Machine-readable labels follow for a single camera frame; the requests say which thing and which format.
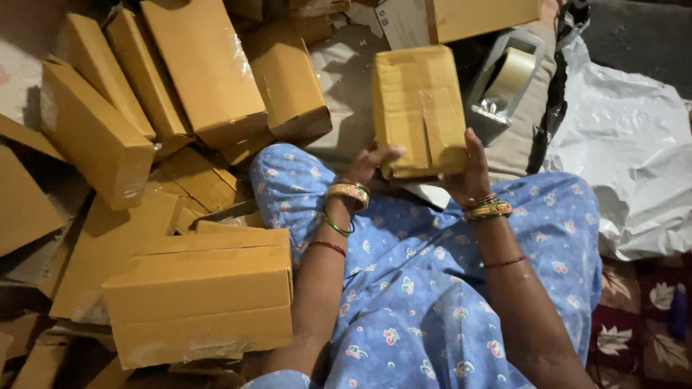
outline hand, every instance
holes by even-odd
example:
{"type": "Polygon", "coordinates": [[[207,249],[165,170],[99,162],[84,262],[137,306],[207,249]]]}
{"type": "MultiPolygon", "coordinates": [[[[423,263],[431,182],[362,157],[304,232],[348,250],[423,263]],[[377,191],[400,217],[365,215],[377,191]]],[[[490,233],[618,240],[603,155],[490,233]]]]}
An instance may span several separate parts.
{"type": "Polygon", "coordinates": [[[465,137],[468,150],[466,170],[461,174],[445,176],[443,184],[461,207],[471,206],[474,200],[480,200],[491,194],[488,161],[485,159],[483,143],[470,127],[466,129],[465,137]]]}
{"type": "Polygon", "coordinates": [[[380,146],[370,152],[362,150],[343,178],[345,181],[367,185],[378,166],[396,161],[401,158],[404,152],[406,152],[405,147],[391,145],[380,146]]]}

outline patterned rug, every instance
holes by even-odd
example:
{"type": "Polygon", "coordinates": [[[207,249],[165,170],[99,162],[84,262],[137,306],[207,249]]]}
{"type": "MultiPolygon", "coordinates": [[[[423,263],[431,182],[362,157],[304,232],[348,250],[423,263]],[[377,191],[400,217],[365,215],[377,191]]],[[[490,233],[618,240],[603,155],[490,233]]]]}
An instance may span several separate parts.
{"type": "Polygon", "coordinates": [[[605,389],[692,388],[687,301],[692,253],[621,262],[603,258],[587,370],[605,389]]]}

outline woman's right hand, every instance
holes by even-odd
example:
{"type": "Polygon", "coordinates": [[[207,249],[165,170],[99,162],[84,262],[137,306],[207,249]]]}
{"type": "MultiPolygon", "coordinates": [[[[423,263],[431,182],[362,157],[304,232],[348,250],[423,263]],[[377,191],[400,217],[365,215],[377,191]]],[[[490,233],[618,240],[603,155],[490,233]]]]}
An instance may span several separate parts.
{"type": "Polygon", "coordinates": [[[445,176],[443,183],[443,187],[461,207],[471,206],[491,194],[483,142],[470,127],[466,129],[465,137],[468,150],[466,170],[461,174],[445,176]]]}

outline blue printed fabric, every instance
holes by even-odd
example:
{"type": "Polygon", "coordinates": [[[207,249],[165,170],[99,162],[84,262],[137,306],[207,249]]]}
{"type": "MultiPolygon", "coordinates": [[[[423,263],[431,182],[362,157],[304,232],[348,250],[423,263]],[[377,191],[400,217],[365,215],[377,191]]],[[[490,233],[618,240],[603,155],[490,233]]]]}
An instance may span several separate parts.
{"type": "MultiPolygon", "coordinates": [[[[267,226],[291,231],[295,268],[336,177],[288,144],[267,147],[251,168],[267,226]]],[[[601,295],[599,209],[581,178],[541,173],[493,187],[509,222],[585,363],[591,312],[601,295]]],[[[474,234],[453,201],[444,212],[372,197],[354,217],[326,388],[533,388],[506,359],[500,319],[486,302],[474,234]]],[[[283,370],[247,386],[307,388],[283,370]]]]}

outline tape roll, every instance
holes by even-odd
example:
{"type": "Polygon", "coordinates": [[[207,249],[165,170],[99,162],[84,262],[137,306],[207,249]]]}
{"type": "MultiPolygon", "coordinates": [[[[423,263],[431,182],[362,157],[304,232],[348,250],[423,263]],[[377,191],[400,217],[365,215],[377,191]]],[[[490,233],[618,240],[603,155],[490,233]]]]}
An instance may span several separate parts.
{"type": "Polygon", "coordinates": [[[494,79],[485,92],[485,98],[502,99],[510,102],[524,87],[536,67],[536,56],[514,47],[508,47],[498,60],[494,79]]]}

